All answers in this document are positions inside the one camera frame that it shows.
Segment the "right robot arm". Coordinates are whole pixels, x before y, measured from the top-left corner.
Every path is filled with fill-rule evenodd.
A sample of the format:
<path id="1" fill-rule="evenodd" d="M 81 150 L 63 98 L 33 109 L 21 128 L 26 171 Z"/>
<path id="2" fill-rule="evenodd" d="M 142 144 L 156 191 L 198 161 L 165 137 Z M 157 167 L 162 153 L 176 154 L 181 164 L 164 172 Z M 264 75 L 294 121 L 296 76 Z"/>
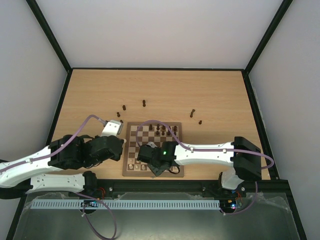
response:
<path id="1" fill-rule="evenodd" d="M 219 144 L 186 144 L 166 141 L 161 147 L 153 142 L 141 146 L 139 156 L 145 153 L 145 162 L 156 176 L 171 167 L 187 165 L 222 165 L 228 169 L 220 173 L 218 191 L 229 196 L 238 186 L 262 179 L 261 149 L 242 136 Z"/>

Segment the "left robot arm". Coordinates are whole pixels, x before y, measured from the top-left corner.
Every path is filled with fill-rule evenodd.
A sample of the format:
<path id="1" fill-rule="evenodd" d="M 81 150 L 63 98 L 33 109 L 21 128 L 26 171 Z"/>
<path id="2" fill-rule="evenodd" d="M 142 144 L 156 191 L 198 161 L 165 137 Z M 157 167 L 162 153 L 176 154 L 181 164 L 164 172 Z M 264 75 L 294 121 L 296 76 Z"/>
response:
<path id="1" fill-rule="evenodd" d="M 35 192 L 72 192 L 92 195 L 98 179 L 90 169 L 106 160 L 119 161 L 124 139 L 114 135 L 70 135 L 15 161 L 0 162 L 0 197 L 21 198 Z"/>

